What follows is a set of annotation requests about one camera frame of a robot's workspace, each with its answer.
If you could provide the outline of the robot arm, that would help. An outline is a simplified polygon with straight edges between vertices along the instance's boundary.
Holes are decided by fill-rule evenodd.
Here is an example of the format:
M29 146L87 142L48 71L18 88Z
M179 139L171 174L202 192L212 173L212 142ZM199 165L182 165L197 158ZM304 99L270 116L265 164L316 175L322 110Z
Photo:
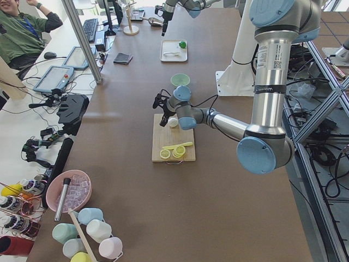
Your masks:
M153 107L162 108L160 125L177 116L184 130L204 123L238 142L237 157L244 169L267 174L286 165L294 154L293 142L281 125L288 62L293 44L310 41L320 31L322 1L247 1L238 34L253 37L257 45L247 54L256 61L254 100L250 123L214 109L191 104L191 90L177 87L171 96L157 94Z
M188 14L194 19L199 16L201 10L209 8L213 3L218 2L216 0L166 0L162 5L155 6L155 14L161 15L159 17L163 18L163 29L161 36L164 37L167 31L169 21L172 20L176 5L182 6Z

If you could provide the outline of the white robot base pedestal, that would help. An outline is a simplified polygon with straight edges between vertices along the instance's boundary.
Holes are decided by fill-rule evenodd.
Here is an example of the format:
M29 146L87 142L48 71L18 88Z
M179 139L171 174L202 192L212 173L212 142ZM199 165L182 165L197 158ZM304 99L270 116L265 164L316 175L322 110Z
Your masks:
M252 1L246 1L242 20L230 65L224 71L216 72L216 88L219 96L253 96L254 74L251 62L255 57L257 42L255 26L249 13Z

